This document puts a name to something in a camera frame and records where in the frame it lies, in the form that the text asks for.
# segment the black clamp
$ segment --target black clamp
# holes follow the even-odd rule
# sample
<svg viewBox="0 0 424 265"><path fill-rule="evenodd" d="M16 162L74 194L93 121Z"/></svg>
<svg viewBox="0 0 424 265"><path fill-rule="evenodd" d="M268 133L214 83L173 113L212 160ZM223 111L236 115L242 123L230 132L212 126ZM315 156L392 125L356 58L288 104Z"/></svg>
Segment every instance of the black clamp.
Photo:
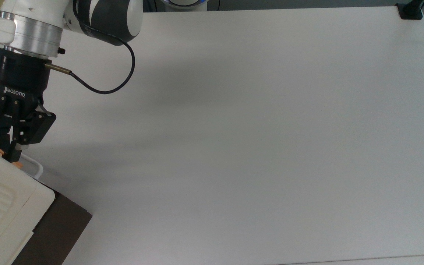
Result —
<svg viewBox="0 0 424 265"><path fill-rule="evenodd" d="M399 8L400 18L402 20L421 20L423 13L421 9L424 5L424 0L413 0L408 4L395 4Z"/></svg>
<svg viewBox="0 0 424 265"><path fill-rule="evenodd" d="M9 162L19 161L25 146L40 143L57 118L43 107L47 62L0 49L0 149Z"/></svg>

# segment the wire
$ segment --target wire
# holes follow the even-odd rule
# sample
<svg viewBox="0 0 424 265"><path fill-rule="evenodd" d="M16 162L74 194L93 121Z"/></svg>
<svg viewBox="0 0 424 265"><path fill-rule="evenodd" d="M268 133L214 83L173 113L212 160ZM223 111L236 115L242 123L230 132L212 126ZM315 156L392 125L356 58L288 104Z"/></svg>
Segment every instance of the wire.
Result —
<svg viewBox="0 0 424 265"><path fill-rule="evenodd" d="M109 91L101 91L101 90L97 90L97 89L91 87L89 84L87 84L86 82L84 82L80 77L78 77L72 71L69 71L69 72L67 72L65 74L69 74L71 77L73 77L74 79L76 79L76 81L80 82L87 89L89 89L89 90L91 90L93 92L96 92L98 94L107 95L107 94L112 94L114 92L117 92L117 91L119 91L121 88L123 88L128 83L128 81L130 80L130 78L133 75L133 71L135 70L135 54L134 54L132 48L130 47L130 45L128 43L126 43L124 40L122 40L121 38L119 38L117 36L114 36L114 35L112 35L110 33L107 33L107 32L104 32L104 31L101 31L99 29L95 29L93 27L90 27L90 26L86 25L86 23L84 23L84 21L79 18L79 14L78 14L78 11L77 11L77 4L78 4L78 0L73 0L73 13L74 13L74 16L76 17L76 19L79 21L79 25L82 25L83 27L85 27L85 28L87 28L87 29L89 29L91 31L94 31L94 32L97 32L99 34L102 34L102 35L106 35L108 37L111 37L111 38L117 40L118 42L122 43L125 47L127 47L128 51L130 52L130 54L132 56L132 66L131 66L130 72L128 74L128 77L124 80L124 82L122 82L122 84L119 85L118 87L116 87L115 89L112 89L112 90L109 90Z"/></svg>

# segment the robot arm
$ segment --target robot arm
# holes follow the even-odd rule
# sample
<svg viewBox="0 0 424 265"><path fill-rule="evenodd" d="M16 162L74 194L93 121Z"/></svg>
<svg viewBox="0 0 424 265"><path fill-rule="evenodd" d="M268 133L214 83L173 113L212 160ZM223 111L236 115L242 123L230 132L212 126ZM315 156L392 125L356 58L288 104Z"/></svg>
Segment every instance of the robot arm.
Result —
<svg viewBox="0 0 424 265"><path fill-rule="evenodd" d="M142 14L141 0L0 0L3 158L18 161L22 150L42 141L56 119L43 107L43 92L54 69L48 67L49 57L63 53L62 28L121 45L138 35Z"/></svg>

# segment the table surface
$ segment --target table surface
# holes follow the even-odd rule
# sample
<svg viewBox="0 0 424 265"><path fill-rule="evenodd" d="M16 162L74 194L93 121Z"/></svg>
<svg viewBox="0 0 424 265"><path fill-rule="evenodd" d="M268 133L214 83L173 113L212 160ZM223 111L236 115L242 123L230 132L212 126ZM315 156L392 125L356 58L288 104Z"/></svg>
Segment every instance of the table surface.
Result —
<svg viewBox="0 0 424 265"><path fill-rule="evenodd" d="M305 265L424 265L424 256L318 262Z"/></svg>
<svg viewBox="0 0 424 265"><path fill-rule="evenodd" d="M94 216L65 265L424 255L424 20L396 7L145 14L133 79L52 72L25 153ZM100 89L124 47L64 32Z"/></svg>

